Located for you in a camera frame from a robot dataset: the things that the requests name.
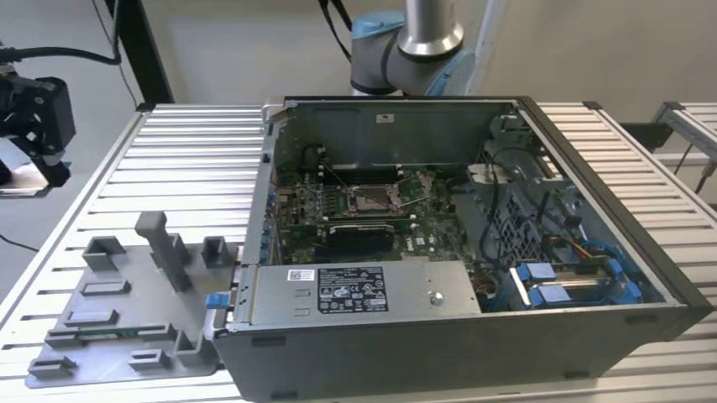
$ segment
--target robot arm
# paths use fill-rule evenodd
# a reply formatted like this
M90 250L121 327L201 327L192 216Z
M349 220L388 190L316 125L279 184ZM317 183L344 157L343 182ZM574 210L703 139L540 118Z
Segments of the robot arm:
M475 68L452 0L406 0L406 12L361 15L351 29L353 95L462 95Z
M69 169L60 161L74 135L66 84L56 77L34 80L0 65L0 138L6 138L30 158L46 187L60 187ZM0 156L0 186L12 182Z

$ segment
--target black pole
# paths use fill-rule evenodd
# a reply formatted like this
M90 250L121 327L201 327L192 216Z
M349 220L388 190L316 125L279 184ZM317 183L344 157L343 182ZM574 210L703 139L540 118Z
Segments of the black pole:
M0 186L6 185L12 181L12 171L8 165L0 160Z
M109 14L114 11L114 0L104 0ZM147 20L141 0L121 0L118 33L121 45L136 83L147 103L173 103L169 82L164 74L161 59L156 51L155 37Z

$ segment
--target slotted aluminum surface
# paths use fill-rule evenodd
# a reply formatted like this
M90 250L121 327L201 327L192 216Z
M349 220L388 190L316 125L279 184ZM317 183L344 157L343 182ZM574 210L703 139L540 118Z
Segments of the slotted aluminum surface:
M580 103L540 106L651 237L717 305L717 224L710 210L602 111L590 111ZM10 300L0 306L0 317L8 314L0 331L0 398L22 402L241 401L223 370L200 378L44 390L28 390L22 377L68 291L80 279L80 272L73 270L82 266L78 248L92 235L113 234L124 243L141 243L130 228L138 211L156 208L167 211L168 224L185 242L196 242L205 235L243 241L261 143L260 116L257 107L172 105L159 106L129 125ZM715 396L713 314L675 341L642 346L599 379L340 401L602 403L710 401Z
M654 120L666 123L710 160L717 160L717 103L666 102Z

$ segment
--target power supply label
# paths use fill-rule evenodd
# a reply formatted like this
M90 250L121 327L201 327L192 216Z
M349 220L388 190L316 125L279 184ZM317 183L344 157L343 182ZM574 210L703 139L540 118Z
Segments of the power supply label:
M319 269L317 310L321 313L388 311L381 267Z

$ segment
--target wire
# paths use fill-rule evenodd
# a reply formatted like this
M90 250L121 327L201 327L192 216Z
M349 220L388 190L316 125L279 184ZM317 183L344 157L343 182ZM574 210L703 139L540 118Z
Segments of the wire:
M14 242L13 240L8 239L2 234L0 234L0 239L9 243L12 246L17 246L18 248L30 250L32 252L38 252L37 248L33 248L32 246L25 245L24 243Z
M691 149L693 149L693 145L690 144L686 146L686 150L685 150L685 153L682 154L682 158L679 159L679 162L677 163L677 168L674 168L674 172L673 172L674 175L677 175L677 173L679 172L679 168L682 168L682 164L685 163L686 155L690 154Z
M331 20L331 14L328 13L328 0L317 0L319 7L321 8L321 14L323 19L325 20L325 23L328 24L328 29L331 30L331 34L333 35L333 39L336 40L337 46L340 47L340 51L345 56L345 59L348 60L348 63L351 63L351 53L345 49L344 44L340 41L340 38L337 37L336 33L336 27L333 27L333 21ZM337 0L332 0L331 3L333 4L333 7L336 8L337 13L341 16L341 19L345 23L345 28L351 31L351 19L348 18L348 14L345 13L345 9L343 7L343 4Z
M88 52L86 50L64 48L57 46L44 46L38 48L26 48L26 49L14 49L14 48L2 48L0 49L0 63L14 63L24 59L30 59L33 57L49 57L49 56L70 56L78 57L81 59L88 59L104 63L105 65L118 65L121 63L120 55L120 33L117 29L117 21L120 20L120 3L121 0L114 0L114 30L112 32L112 57L97 55L96 53Z
M543 213L546 212L547 201L550 200L551 194L552 193L550 191L546 191L546 193L542 195L542 199L539 200L538 213L535 215L535 220L538 222L542 222L542 216L543 216Z
M498 185L498 174L495 173L495 165L491 164L491 174L492 174L492 200L491 200L491 210L488 212L488 222L484 225L483 232L480 233L480 238L478 239L478 249L480 252L480 255L492 263L492 265L499 266L500 262L498 258L492 258L488 256L488 254L484 252L484 240L488 236L488 231L491 230L491 227L495 223L495 213L498 211L498 198L499 198L499 192L500 188Z
M572 246L574 250L582 254L582 256L587 257L587 258L592 258L594 256L590 254L590 252L587 250L584 250L584 248L572 240L572 239L567 239L567 238L563 238L563 237L551 237L550 238L551 241L564 241L567 243L570 243L570 245Z
M706 183L706 178L707 178L707 176L705 176L705 175L699 178L699 183L697 184L697 187L694 188L694 194L695 195L698 195L699 192L702 191L702 187L705 186L705 183Z
M108 39L109 45L113 46L112 39L109 38L108 29L104 26L104 22L101 21L100 9L97 8L97 0L92 0L92 7L93 7L93 13L97 16L97 20L100 21L101 32L104 32L104 37ZM129 96L132 97L132 103L134 103L134 108L136 108L138 103L136 101L134 93L132 92L132 89L129 88L129 83L126 82L126 77L124 75L124 69L121 68L121 63L117 65L117 67L120 68L120 76L121 76L121 81L124 81L124 87L126 88L126 92L129 93Z

